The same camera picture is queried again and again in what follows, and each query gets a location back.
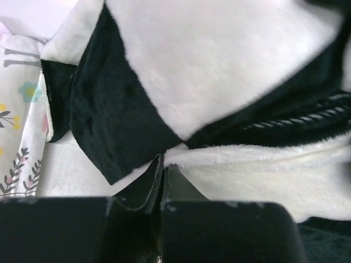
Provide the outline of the black white checkered pillowcase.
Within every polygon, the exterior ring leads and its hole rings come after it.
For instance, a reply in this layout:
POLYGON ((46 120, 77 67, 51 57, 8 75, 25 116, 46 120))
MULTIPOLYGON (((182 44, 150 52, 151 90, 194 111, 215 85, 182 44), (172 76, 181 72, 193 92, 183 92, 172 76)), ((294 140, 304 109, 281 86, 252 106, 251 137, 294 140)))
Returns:
POLYGON ((44 46, 52 142, 110 184, 164 154, 211 199, 271 201, 350 262, 350 1, 78 1, 44 46))

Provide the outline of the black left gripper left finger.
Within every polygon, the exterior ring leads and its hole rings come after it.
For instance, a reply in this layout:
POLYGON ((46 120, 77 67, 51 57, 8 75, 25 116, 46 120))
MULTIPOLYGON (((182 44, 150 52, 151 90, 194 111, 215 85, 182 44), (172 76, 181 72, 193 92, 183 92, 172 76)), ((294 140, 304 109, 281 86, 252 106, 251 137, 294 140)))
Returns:
POLYGON ((1 262, 157 262, 163 155, 112 197, 1 199, 1 262))

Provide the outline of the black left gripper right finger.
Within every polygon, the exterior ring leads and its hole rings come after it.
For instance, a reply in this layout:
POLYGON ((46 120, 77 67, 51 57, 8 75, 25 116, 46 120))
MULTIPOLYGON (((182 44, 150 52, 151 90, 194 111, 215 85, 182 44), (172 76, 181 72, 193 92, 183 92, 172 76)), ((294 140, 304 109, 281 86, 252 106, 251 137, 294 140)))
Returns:
POLYGON ((296 223, 276 203, 210 201, 171 165, 161 201, 162 261, 306 262, 296 223))

